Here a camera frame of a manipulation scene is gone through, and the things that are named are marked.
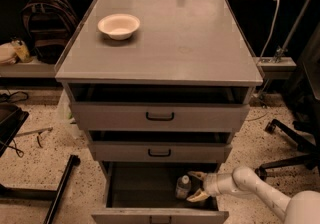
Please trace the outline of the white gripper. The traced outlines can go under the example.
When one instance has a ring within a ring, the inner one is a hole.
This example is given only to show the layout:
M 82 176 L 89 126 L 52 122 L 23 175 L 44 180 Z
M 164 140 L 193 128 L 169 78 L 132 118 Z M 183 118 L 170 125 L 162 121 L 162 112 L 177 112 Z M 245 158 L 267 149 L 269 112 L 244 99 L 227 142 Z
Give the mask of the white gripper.
M 235 189 L 235 183 L 231 174 L 206 174 L 201 171 L 189 171 L 188 175 L 203 181 L 204 189 L 198 189 L 193 195 L 189 196 L 187 198 L 189 202 L 204 201 L 209 198 L 209 196 L 216 197 L 231 194 Z

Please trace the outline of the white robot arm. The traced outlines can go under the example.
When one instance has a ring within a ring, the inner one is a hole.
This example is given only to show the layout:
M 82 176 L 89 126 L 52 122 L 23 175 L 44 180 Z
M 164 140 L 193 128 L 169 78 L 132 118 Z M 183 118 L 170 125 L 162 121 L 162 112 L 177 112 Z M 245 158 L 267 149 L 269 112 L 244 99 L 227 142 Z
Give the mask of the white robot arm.
M 204 173 L 189 171 L 202 182 L 189 202 L 203 201 L 209 197 L 232 195 L 257 196 L 283 224 L 320 224 L 320 193 L 302 191 L 289 197 L 263 181 L 251 168 L 240 166 L 231 173 Z

